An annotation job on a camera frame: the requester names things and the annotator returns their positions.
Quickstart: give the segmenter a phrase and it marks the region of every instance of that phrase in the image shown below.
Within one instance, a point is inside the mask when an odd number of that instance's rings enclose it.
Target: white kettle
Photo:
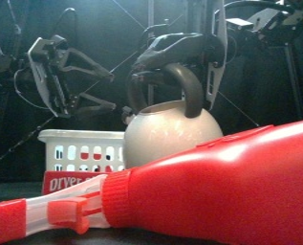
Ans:
[[[202,86],[195,74],[178,63],[170,63],[165,72],[179,82],[186,99],[139,110],[125,133],[126,168],[145,165],[223,136],[214,117],[202,109]],[[131,81],[129,99],[133,108],[145,104],[138,87],[139,84]]]

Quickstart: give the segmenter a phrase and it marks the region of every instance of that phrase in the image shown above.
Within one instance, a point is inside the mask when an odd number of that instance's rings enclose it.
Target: black backdrop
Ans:
[[[75,32],[74,15],[69,14],[55,32],[65,36],[70,45],[83,51],[109,70],[114,69],[113,83],[101,82],[90,93],[117,103],[117,109],[89,120],[57,119],[46,127],[57,129],[125,131],[122,107],[129,105],[126,78],[135,61],[137,42],[150,23],[150,1],[147,0],[13,0],[15,21],[22,28],[17,41],[14,21],[7,1],[0,0],[0,48],[7,55],[22,57],[38,37],[50,38],[59,15],[66,8],[75,8],[78,25]],[[185,31],[185,1],[154,1],[154,24],[169,19],[173,33]],[[229,16],[247,16],[249,11],[231,11]],[[303,34],[295,40],[294,61],[297,63],[301,105],[295,104],[289,63],[285,47],[254,51],[238,57],[229,65],[221,92],[211,114],[225,134],[259,125],[283,124],[303,119]],[[23,95],[39,103],[34,86],[22,84]],[[77,90],[85,90],[91,83],[71,78]],[[177,91],[155,88],[155,102],[177,99]],[[17,95],[14,82],[0,78],[0,155],[51,117],[50,112],[33,107]],[[42,180],[45,172],[45,143],[38,135],[17,148],[0,161],[0,175]]]

